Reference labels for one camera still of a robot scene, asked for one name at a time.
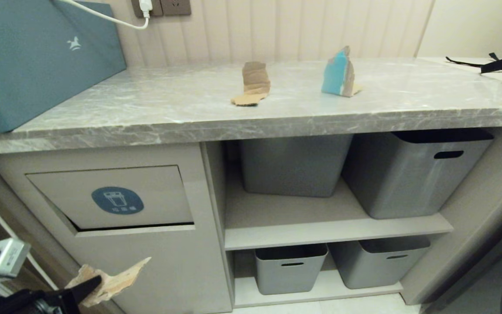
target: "floor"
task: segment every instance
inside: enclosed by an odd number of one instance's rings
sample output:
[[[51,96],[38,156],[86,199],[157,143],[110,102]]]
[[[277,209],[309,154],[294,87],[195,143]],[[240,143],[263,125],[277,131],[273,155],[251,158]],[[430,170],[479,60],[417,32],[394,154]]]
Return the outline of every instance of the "floor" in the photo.
[[[419,314],[419,312],[419,305],[405,305],[400,294],[386,294],[300,304],[236,308],[233,314]]]

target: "electrical socket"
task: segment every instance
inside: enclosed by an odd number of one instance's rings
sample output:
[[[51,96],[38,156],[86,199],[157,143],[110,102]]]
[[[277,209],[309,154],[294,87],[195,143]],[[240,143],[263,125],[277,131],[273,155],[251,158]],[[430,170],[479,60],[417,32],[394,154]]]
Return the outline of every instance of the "electrical socket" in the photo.
[[[135,12],[135,16],[138,18],[144,18],[143,11],[141,11],[141,6],[139,5],[139,0],[131,0],[131,4],[133,4],[133,11]],[[150,16],[162,16],[162,6],[160,4],[160,0],[152,0],[152,10],[150,11]]]
[[[160,0],[164,15],[190,15],[190,0]]]

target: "marble countertop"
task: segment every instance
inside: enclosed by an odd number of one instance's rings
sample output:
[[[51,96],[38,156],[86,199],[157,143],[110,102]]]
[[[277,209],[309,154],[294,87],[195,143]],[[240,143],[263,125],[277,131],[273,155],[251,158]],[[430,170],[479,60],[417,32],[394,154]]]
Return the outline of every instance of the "marble countertop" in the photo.
[[[502,80],[420,59],[353,62],[364,89],[352,98],[320,92],[325,62],[268,64],[257,107],[230,104],[239,64],[130,68],[0,134],[0,154],[502,126]]]

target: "trash bin door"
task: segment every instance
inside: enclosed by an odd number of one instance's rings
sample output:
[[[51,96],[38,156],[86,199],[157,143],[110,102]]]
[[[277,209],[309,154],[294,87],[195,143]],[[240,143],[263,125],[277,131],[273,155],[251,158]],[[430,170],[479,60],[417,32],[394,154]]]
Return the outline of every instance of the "trash bin door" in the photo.
[[[176,165],[27,177],[80,230],[193,222]]]

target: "torn cardboard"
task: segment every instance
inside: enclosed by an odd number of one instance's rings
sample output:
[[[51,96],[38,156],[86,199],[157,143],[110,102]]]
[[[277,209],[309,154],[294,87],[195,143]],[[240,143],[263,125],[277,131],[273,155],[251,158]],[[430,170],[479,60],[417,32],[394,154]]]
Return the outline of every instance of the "torn cardboard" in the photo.
[[[262,62],[246,62],[243,66],[243,95],[231,98],[236,106],[256,106],[271,91],[267,65]]]
[[[354,66],[350,61],[350,46],[346,46],[327,63],[321,91],[352,97],[362,89],[361,85],[356,84],[354,80]]]
[[[128,270],[120,273],[116,276],[110,276],[104,273],[102,270],[95,270],[91,266],[83,265],[80,270],[78,270],[78,276],[73,278],[65,287],[71,288],[82,282],[85,282],[91,278],[94,278],[98,275],[102,277],[102,283],[98,288],[92,291],[82,302],[81,304],[86,307],[91,307],[96,304],[99,304],[102,301],[110,300],[112,297],[117,296],[126,288],[132,286],[137,280],[141,269],[151,258],[145,258],[138,262],[137,264],[131,266]]]

